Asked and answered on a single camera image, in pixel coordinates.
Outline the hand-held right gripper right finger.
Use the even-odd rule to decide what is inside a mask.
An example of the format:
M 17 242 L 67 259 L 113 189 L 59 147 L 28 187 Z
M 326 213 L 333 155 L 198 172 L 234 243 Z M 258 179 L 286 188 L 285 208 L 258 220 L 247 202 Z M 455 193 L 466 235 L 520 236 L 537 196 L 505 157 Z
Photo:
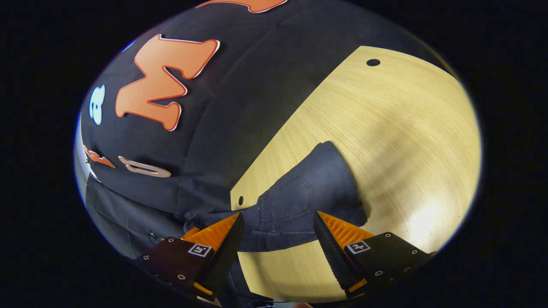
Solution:
M 374 235 L 319 211 L 314 215 L 313 228 L 348 299 L 393 287 L 436 255 L 436 251 L 420 250 L 392 232 Z

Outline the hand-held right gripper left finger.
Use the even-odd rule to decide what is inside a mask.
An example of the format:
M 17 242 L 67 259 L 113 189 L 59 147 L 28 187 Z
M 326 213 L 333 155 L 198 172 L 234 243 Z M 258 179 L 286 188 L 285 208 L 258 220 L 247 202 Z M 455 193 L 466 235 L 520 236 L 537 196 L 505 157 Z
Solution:
M 167 237 L 136 258 L 136 266 L 174 290 L 215 300 L 225 285 L 244 234 L 237 213 L 182 237 Z

